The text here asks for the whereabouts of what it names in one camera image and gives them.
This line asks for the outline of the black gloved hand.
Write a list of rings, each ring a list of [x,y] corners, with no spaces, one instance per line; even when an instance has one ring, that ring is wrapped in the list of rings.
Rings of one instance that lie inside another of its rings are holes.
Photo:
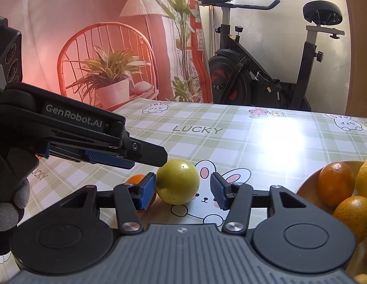
[[[38,164],[33,153],[22,149],[0,154],[0,255],[9,252],[9,239],[24,217],[30,196],[27,177]]]

